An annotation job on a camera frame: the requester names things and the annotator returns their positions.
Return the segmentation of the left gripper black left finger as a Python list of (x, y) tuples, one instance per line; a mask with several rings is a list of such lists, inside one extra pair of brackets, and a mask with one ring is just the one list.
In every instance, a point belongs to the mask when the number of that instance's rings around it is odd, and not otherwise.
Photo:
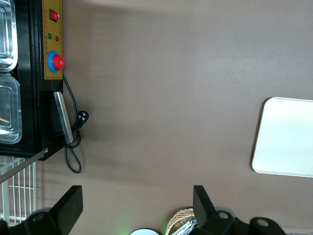
[(32, 213), (22, 223), (9, 227), (0, 221), (2, 235), (68, 235), (83, 212), (81, 186), (72, 186), (52, 207)]

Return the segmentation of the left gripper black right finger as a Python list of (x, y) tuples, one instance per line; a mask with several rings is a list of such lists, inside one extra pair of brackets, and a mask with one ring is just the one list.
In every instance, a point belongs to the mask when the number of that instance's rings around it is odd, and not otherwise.
[(197, 220), (194, 235), (285, 235), (273, 220), (254, 217), (249, 223), (238, 218), (233, 210), (215, 207), (203, 186), (193, 188), (193, 210)]

